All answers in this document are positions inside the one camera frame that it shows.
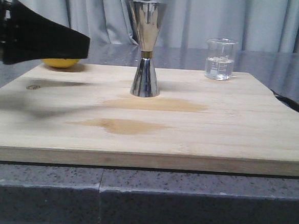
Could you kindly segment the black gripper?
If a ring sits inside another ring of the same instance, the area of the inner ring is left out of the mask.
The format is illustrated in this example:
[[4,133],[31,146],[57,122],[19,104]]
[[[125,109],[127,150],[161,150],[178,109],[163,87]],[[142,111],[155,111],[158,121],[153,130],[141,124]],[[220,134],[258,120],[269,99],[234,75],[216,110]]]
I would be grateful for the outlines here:
[[0,61],[85,59],[90,38],[32,11],[19,0],[0,0]]

